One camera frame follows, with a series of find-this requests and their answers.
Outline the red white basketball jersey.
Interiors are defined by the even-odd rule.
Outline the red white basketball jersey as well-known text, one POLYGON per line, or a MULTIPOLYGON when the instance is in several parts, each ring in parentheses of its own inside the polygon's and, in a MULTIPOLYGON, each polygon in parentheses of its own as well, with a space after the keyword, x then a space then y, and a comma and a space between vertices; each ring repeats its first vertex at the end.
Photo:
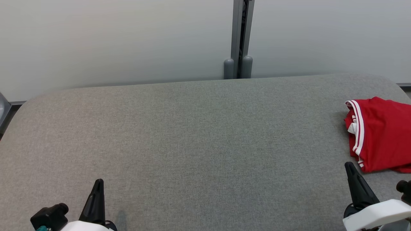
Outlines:
POLYGON ((345 105, 350 155, 362 172, 411 174, 411 104, 374 97, 345 105))

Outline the grey double partition post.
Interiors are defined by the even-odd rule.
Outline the grey double partition post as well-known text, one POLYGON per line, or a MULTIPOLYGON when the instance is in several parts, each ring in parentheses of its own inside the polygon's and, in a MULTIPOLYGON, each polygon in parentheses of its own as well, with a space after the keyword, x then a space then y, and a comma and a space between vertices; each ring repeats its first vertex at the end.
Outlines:
POLYGON ((223 63, 223 78, 249 79, 253 58, 248 54, 255 0, 233 0, 231 57, 223 63))

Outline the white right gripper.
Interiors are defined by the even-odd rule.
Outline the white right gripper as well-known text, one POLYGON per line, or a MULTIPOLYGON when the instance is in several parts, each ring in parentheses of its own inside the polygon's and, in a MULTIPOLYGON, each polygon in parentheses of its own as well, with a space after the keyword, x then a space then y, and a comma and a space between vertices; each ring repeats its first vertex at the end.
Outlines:
POLYGON ((363 209, 343 219, 347 231, 381 227, 411 218, 411 206, 401 200, 391 199, 379 203, 379 199, 352 162, 345 162, 345 172, 352 205, 356 209, 363 209))

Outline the grey bent metal frame leg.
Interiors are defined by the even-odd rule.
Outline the grey bent metal frame leg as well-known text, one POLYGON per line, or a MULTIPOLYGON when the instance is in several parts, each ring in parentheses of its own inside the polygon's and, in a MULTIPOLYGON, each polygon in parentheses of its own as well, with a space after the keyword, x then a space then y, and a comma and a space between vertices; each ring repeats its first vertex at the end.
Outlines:
POLYGON ((0 92, 0 130, 5 123, 6 117, 9 114, 11 104, 5 96, 0 92))

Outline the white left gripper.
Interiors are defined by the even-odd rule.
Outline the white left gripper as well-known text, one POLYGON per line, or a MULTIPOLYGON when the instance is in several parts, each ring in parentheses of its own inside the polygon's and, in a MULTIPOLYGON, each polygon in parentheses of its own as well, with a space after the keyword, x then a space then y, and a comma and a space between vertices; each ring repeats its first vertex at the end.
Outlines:
POLYGON ((67 223, 61 231, 118 231, 117 227, 105 222, 104 180, 97 179, 80 214, 79 221, 67 223))

